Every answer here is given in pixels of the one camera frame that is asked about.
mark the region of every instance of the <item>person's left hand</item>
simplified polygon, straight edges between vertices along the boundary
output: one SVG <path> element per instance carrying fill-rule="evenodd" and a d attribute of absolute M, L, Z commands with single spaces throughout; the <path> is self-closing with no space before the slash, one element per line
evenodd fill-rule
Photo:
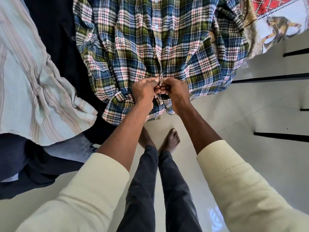
<path fill-rule="evenodd" d="M 158 83 L 159 79 L 155 77 L 145 78 L 135 82 L 132 85 L 132 94 L 135 103 L 141 103 L 145 106 L 145 109 L 151 111 L 153 108 L 152 100 L 154 99 L 154 95 L 161 92 Z"/>

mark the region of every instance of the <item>striped shirt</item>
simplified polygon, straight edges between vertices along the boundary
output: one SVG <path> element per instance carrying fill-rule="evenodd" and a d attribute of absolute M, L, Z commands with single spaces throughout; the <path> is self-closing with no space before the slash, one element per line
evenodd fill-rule
<path fill-rule="evenodd" d="M 0 2 L 0 133 L 42 146 L 89 129 L 97 111 L 60 77 L 19 0 Z"/>
<path fill-rule="evenodd" d="M 74 0 L 76 41 L 103 118 L 118 125 L 134 105 L 131 86 L 149 77 L 187 82 L 191 99 L 225 89 L 249 44 L 240 0 Z M 212 32 L 216 52 L 212 47 Z M 157 95 L 147 120 L 174 114 Z"/>

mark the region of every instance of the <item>ribbed cuff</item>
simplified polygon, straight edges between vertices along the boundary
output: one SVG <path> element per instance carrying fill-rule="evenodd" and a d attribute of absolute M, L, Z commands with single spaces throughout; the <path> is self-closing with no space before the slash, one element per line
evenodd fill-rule
<path fill-rule="evenodd" d="M 224 140 L 205 147 L 197 155 L 197 161 L 209 185 L 215 184 L 222 173 L 246 163 Z"/>
<path fill-rule="evenodd" d="M 129 172 L 116 160 L 93 153 L 60 196 L 82 199 L 112 212 L 129 181 Z"/>

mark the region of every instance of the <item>bare foot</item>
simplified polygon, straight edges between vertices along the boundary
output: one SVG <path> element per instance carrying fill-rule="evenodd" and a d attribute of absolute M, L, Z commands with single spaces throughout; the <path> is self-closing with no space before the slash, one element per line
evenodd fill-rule
<path fill-rule="evenodd" d="M 178 136 L 178 132 L 176 129 L 171 129 L 168 132 L 168 135 L 166 136 L 161 148 L 159 149 L 159 155 L 163 151 L 169 151 L 171 154 L 176 149 L 177 145 L 180 143 L 180 138 Z"/>
<path fill-rule="evenodd" d="M 151 140 L 147 130 L 143 127 L 141 130 L 141 135 L 139 136 L 138 143 L 141 144 L 141 146 L 145 149 L 147 145 L 151 145 L 155 147 L 155 144 Z"/>

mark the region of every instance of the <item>sleeve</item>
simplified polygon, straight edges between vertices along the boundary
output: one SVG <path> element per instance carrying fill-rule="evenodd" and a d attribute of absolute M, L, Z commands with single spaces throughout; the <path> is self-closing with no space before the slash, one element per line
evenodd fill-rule
<path fill-rule="evenodd" d="M 107 231 L 128 180 L 129 172 L 116 160 L 94 153 L 59 196 L 17 231 Z"/>
<path fill-rule="evenodd" d="M 308 231 L 309 216 L 292 208 L 224 140 L 197 156 L 230 232 Z"/>

